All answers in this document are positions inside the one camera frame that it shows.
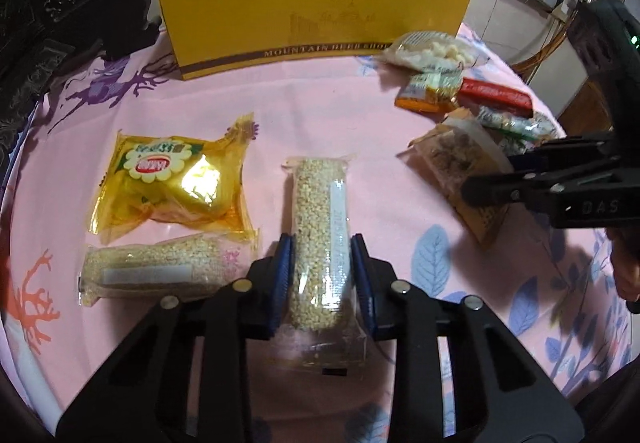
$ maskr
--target orange coral print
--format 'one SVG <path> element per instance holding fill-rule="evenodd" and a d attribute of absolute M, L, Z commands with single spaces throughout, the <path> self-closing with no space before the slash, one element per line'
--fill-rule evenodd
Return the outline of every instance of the orange coral print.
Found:
<path fill-rule="evenodd" d="M 44 288 L 38 289 L 35 293 L 29 293 L 28 291 L 29 281 L 42 266 L 46 266 L 51 271 L 53 255 L 47 255 L 47 253 L 49 253 L 48 249 L 28 270 L 22 281 L 22 287 L 10 294 L 7 304 L 7 312 L 20 322 L 25 340 L 27 340 L 31 350 L 38 355 L 40 354 L 42 343 L 50 342 L 51 337 L 40 331 L 37 322 L 51 322 L 60 318 L 60 312 L 53 310 L 53 299 Z M 29 303 L 33 307 L 28 308 L 27 304 Z"/>

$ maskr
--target red snack package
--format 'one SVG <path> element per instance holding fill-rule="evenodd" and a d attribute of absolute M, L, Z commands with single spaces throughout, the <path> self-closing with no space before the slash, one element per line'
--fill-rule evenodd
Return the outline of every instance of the red snack package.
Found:
<path fill-rule="evenodd" d="M 465 78 L 458 95 L 466 96 L 479 105 L 507 111 L 516 116 L 533 117 L 531 97 L 526 92 L 511 87 Z"/>

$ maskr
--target orange antler print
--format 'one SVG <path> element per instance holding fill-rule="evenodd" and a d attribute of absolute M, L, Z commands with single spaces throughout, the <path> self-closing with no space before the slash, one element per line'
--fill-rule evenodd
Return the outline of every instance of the orange antler print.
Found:
<path fill-rule="evenodd" d="M 60 312 L 53 311 L 53 299 L 49 296 L 49 293 L 44 288 L 40 288 L 36 293 L 29 293 L 27 286 L 31 277 L 40 269 L 41 266 L 46 266 L 51 271 L 51 259 L 53 255 L 47 255 L 48 249 L 42 254 L 42 256 L 36 261 L 36 264 L 28 270 L 27 275 L 22 281 L 22 288 L 15 291 L 15 302 L 17 304 L 18 321 L 22 325 L 22 331 L 24 332 L 24 338 L 27 340 L 29 346 L 37 354 L 40 354 L 38 346 L 43 342 L 50 342 L 51 337 L 46 335 L 38 329 L 36 323 L 38 321 L 51 322 L 52 320 L 60 318 Z M 31 303 L 33 308 L 29 308 L 27 311 L 27 304 Z"/>

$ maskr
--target red oval logo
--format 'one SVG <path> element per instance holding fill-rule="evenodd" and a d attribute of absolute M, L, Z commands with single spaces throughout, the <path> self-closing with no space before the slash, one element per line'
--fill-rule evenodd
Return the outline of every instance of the red oval logo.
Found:
<path fill-rule="evenodd" d="M 141 174 L 153 174 L 166 169 L 171 160 L 165 156 L 148 156 L 138 161 L 136 172 Z"/>

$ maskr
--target purple deer print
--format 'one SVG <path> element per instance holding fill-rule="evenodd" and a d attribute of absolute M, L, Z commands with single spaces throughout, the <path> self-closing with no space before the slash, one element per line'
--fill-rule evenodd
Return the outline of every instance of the purple deer print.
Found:
<path fill-rule="evenodd" d="M 98 77 L 94 78 L 86 89 L 75 92 L 65 98 L 65 102 L 76 100 L 77 103 L 74 108 L 49 129 L 47 134 L 50 134 L 52 130 L 83 105 L 98 105 L 99 103 L 111 102 L 109 108 L 112 108 L 118 105 L 120 100 L 129 92 L 129 89 L 133 88 L 133 95 L 138 97 L 140 90 L 153 90 L 160 84 L 167 82 L 169 80 L 167 75 L 178 68 L 174 54 L 168 53 L 137 71 L 132 79 L 126 82 L 119 82 L 118 80 L 124 73 L 128 62 L 129 55 L 114 62 L 105 62 L 103 69 L 94 70 L 94 74 L 98 74 Z M 65 89 L 75 80 L 69 80 Z"/>

